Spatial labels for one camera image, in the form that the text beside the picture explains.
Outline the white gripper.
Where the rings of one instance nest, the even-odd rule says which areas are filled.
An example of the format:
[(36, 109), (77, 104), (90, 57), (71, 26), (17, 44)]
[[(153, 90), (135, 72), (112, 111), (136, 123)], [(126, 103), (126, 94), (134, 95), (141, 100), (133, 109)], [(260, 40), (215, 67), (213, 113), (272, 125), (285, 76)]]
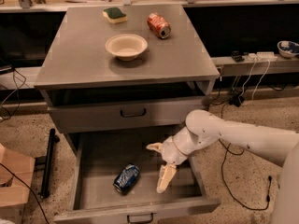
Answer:
[(159, 179), (156, 191), (163, 193), (177, 171), (176, 165), (181, 165), (188, 159), (198, 146), (198, 136), (191, 133), (186, 127), (178, 133), (168, 137), (163, 143), (153, 143), (146, 146), (147, 150), (161, 152), (163, 160), (167, 163), (162, 165), (159, 171)]

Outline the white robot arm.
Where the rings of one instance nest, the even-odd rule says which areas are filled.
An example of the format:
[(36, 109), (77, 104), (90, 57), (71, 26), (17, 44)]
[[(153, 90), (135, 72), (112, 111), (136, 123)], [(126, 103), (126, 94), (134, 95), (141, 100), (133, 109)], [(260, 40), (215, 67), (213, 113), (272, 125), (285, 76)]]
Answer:
[(195, 150), (222, 139), (282, 168), (271, 224), (299, 224), (299, 133), (221, 119), (205, 110), (193, 110), (185, 126), (162, 143), (147, 146), (162, 155), (156, 191), (164, 192), (177, 167)]

